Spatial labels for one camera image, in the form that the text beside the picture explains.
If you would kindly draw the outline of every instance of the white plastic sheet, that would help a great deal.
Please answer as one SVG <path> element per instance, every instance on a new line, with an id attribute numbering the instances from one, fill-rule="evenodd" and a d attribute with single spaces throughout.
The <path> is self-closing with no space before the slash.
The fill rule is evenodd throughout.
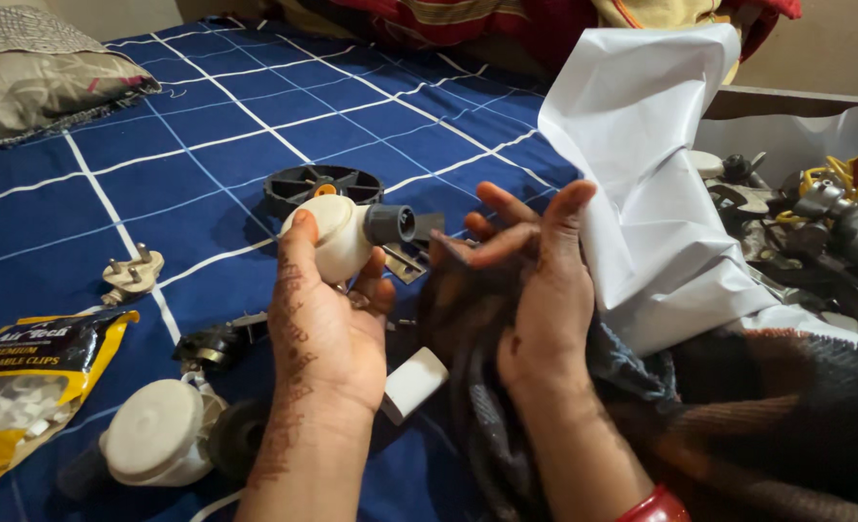
<path id="1" fill-rule="evenodd" d="M 697 148 L 720 157 L 767 150 L 762 174 L 776 178 L 821 164 L 826 153 L 856 155 L 858 110 L 807 122 L 779 116 L 773 126 L 746 123 L 755 118 L 700 123 L 738 53 L 726 24 L 588 29 L 538 116 L 552 146 L 599 186 L 581 233 L 597 307 L 641 356 L 727 323 L 858 340 L 779 305 L 751 278 L 687 152 L 699 129 Z"/>

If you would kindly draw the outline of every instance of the pillowcase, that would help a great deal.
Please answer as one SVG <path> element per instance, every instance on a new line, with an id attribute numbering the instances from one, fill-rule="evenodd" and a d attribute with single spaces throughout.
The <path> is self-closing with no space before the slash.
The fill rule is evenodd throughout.
<path id="1" fill-rule="evenodd" d="M 54 14 L 0 6 L 0 148 L 88 122 L 160 90 L 129 57 Z"/>

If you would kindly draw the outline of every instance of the blue bedsheet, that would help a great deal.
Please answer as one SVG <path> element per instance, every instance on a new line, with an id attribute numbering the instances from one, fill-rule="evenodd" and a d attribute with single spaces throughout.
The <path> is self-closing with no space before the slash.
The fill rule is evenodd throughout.
<path id="1" fill-rule="evenodd" d="M 390 56 L 258 20 L 216 19 L 109 46 L 165 91 L 0 152 L 0 327 L 98 305 L 107 259 L 130 258 L 131 242 L 160 251 L 165 265 L 159 289 L 132 305 L 141 322 L 71 424 L 0 479 L 0 521 L 227 520 L 238 486 L 215 473 L 188 488 L 123 488 L 100 504 L 61 499 L 54 477 L 137 388 L 180 376 L 171 360 L 180 333 L 266 307 L 280 222 L 262 206 L 265 176 L 305 162 L 363 169 L 386 184 L 387 202 L 444 212 L 446 232 L 458 235 L 481 208 L 479 181 L 541 209 L 577 173 L 536 130 L 545 89 L 481 63 Z M 394 281 L 396 316 L 409 318 L 422 281 Z M 399 361 L 415 347 L 391 339 L 388 350 Z M 269 395 L 272 379 L 270 350 L 259 346 L 212 380 L 236 401 Z M 399 428 L 379 413 L 358 519 L 483 517 L 448 431 L 446 393 Z"/>

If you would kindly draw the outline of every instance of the cable clip packet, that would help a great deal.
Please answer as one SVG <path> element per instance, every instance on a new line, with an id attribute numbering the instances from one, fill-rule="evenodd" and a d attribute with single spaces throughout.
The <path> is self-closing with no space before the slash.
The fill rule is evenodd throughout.
<path id="1" fill-rule="evenodd" d="M 107 310 L 0 330 L 0 478 L 71 421 L 138 319 Z"/>

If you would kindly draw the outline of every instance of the hand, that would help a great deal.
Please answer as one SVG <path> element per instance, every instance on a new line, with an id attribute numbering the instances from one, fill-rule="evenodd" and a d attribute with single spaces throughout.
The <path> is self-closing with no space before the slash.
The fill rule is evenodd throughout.
<path id="1" fill-rule="evenodd" d="M 318 239 L 316 219 L 306 210 L 280 239 L 268 309 L 275 404 L 309 395 L 323 409 L 365 409 L 373 421 L 387 379 L 384 328 L 395 295 L 393 283 L 380 278 L 384 253 L 374 248 L 346 296 L 319 277 Z"/>
<path id="2" fill-rule="evenodd" d="M 506 330 L 499 343 L 499 375 L 510 392 L 525 384 L 589 383 L 585 350 L 594 292 L 578 234 L 580 211 L 596 189 L 590 181 L 574 181 L 539 217 L 493 183 L 477 186 L 477 196 L 510 227 L 498 232 L 478 213 L 465 217 L 465 226 L 484 240 L 469 256 L 469 264 L 485 267 L 517 252 L 538 258 L 525 282 L 516 326 Z"/>

